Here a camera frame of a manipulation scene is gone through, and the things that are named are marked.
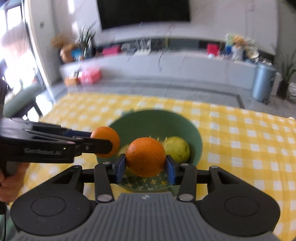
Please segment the person left hand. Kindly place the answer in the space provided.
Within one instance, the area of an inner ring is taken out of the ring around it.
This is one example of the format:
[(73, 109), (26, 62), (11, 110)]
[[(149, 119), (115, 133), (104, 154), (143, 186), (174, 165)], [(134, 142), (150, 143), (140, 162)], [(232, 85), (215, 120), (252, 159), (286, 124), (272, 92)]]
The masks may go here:
[(17, 171), (10, 177), (5, 177), (1, 170), (0, 200), (4, 203), (15, 201), (23, 187), (23, 182), (30, 163), (19, 163)]

